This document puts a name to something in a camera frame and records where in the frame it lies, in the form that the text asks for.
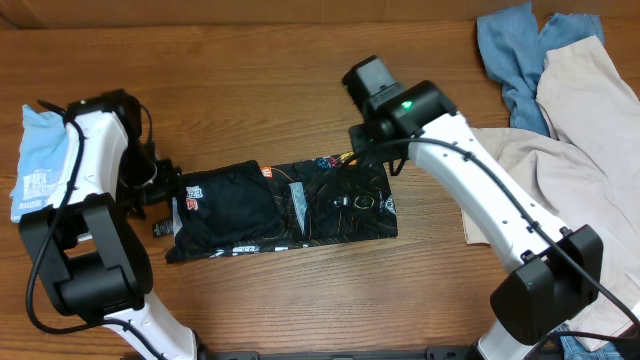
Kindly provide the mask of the black orange patterned t-shirt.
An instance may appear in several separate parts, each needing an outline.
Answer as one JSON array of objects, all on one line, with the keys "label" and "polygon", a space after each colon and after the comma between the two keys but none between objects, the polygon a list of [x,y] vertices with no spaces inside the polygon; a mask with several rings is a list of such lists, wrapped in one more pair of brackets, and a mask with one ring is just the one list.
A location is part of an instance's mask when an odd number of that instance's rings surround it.
[{"label": "black orange patterned t-shirt", "polygon": [[256,161],[178,178],[170,215],[170,264],[394,238],[396,208],[380,164],[342,153],[275,166]]}]

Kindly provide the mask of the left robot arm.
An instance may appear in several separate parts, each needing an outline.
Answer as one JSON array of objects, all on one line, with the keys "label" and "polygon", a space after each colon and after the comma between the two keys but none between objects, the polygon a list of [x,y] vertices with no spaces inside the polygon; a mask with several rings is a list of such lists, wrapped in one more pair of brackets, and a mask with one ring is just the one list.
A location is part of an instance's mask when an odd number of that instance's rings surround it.
[{"label": "left robot arm", "polygon": [[149,256],[127,220],[179,192],[180,168],[157,158],[142,128],[149,110],[123,89],[66,108],[40,104],[61,116],[68,146],[46,205],[19,222],[33,263],[29,320],[54,335],[105,327],[143,359],[206,358],[197,333],[155,294]]}]

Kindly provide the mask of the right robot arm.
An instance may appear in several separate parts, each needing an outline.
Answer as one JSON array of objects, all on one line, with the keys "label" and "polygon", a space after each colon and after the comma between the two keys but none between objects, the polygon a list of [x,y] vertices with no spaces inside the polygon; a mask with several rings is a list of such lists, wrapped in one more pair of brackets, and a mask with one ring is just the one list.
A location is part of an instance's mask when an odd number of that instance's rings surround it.
[{"label": "right robot arm", "polygon": [[363,117],[353,150],[398,175],[408,160],[433,176],[489,241],[507,274],[490,296],[496,321],[470,359],[532,359],[556,327],[598,297],[603,243],[588,225],[570,229],[527,194],[480,144],[432,82],[411,88],[371,56],[342,85]]}]

